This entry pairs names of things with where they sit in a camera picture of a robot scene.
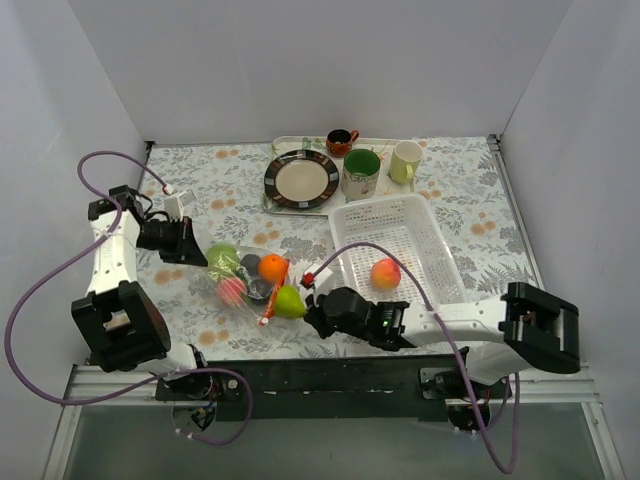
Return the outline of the fake peach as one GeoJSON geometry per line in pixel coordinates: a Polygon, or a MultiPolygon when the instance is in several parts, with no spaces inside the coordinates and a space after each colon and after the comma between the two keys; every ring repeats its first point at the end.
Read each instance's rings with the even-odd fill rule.
{"type": "Polygon", "coordinates": [[[401,279],[401,269],[391,258],[381,259],[371,267],[370,282],[377,290],[393,290],[399,286],[401,279]]]}
{"type": "Polygon", "coordinates": [[[216,287],[220,300],[228,306],[239,306],[244,302],[247,288],[239,277],[229,277],[222,279],[216,287]]]}

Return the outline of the dark purple fake fruit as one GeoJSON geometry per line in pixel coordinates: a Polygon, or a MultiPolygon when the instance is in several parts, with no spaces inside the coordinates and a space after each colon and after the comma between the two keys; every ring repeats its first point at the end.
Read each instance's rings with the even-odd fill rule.
{"type": "Polygon", "coordinates": [[[257,276],[259,274],[259,265],[261,257],[256,254],[246,254],[240,260],[240,265],[249,276],[257,276]]]}

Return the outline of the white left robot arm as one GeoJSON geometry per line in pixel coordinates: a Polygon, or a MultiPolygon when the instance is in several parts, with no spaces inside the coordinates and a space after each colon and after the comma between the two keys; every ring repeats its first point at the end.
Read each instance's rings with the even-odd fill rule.
{"type": "Polygon", "coordinates": [[[109,191],[111,200],[89,204],[94,237],[104,242],[93,257],[85,296],[71,305],[72,317],[105,372],[146,370],[165,373],[193,400],[213,386],[204,358],[193,345],[171,340],[167,324],[137,278],[137,251],[155,251],[165,263],[206,267],[191,218],[184,214],[185,193],[172,193],[164,208],[147,212],[141,194],[126,185],[109,191]]]}

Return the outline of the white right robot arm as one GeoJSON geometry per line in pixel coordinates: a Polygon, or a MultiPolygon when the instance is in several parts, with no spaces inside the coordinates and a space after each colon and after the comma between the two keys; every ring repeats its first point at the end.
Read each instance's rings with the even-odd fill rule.
{"type": "Polygon", "coordinates": [[[579,310],[522,282],[477,302],[443,304],[431,313],[420,302],[371,302],[349,287],[305,299],[306,323],[322,338],[336,332],[397,352],[446,342],[464,347],[464,365],[452,373],[454,389],[475,397],[515,372],[580,371],[579,310]]]}

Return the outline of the green fake cabbage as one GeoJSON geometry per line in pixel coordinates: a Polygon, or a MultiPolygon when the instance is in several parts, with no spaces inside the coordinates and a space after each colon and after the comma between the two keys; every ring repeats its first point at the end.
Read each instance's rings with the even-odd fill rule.
{"type": "Polygon", "coordinates": [[[236,248],[225,243],[217,243],[207,249],[205,256],[208,269],[219,275],[234,275],[239,268],[240,258],[236,248]]]}

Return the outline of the white plastic basket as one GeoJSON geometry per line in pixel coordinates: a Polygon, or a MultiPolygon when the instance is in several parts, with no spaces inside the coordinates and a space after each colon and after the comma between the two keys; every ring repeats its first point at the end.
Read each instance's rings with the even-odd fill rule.
{"type": "Polygon", "coordinates": [[[416,277],[432,306],[467,301],[453,255],[423,196],[411,193],[354,201],[333,209],[328,219],[336,249],[358,242],[382,248],[358,247],[339,256],[345,285],[364,298],[374,302],[421,300],[405,273],[390,291],[378,290],[371,283],[374,264],[393,255],[416,277]]]}

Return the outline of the clear zip top bag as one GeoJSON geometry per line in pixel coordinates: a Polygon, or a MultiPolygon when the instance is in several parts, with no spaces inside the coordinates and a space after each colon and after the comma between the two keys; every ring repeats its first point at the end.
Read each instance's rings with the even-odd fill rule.
{"type": "Polygon", "coordinates": [[[191,285],[215,307],[266,326],[276,316],[276,297],[289,282],[291,261],[263,248],[217,242],[207,265],[191,273],[191,285]]]}

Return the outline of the green fake pear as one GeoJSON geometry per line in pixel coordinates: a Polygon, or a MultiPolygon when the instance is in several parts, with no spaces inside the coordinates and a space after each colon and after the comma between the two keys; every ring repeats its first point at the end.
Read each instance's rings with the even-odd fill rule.
{"type": "Polygon", "coordinates": [[[274,312],[282,318],[297,319],[302,318],[307,309],[298,290],[292,285],[283,285],[277,293],[274,312]]]}

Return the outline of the orange fake fruit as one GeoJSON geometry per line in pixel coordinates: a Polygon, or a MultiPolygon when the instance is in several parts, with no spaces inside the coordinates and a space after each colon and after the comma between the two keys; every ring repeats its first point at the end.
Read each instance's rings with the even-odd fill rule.
{"type": "Polygon", "coordinates": [[[287,259],[277,254],[269,254],[260,260],[258,273],[263,280],[276,284],[287,273],[288,267],[287,259]]]}

